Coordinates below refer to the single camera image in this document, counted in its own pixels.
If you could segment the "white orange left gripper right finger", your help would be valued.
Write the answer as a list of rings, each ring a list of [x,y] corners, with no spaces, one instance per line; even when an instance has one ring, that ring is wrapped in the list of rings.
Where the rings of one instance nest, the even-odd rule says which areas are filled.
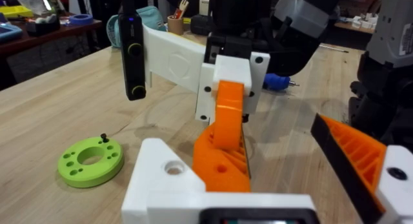
[[[412,148],[316,114],[310,130],[361,223],[412,223]]]

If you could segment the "bare white left gripper left finger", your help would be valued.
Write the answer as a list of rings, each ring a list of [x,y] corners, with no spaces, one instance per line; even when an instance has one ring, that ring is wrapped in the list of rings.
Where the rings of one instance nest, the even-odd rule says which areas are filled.
[[[205,183],[162,140],[142,142],[121,207],[123,223],[199,223]]]

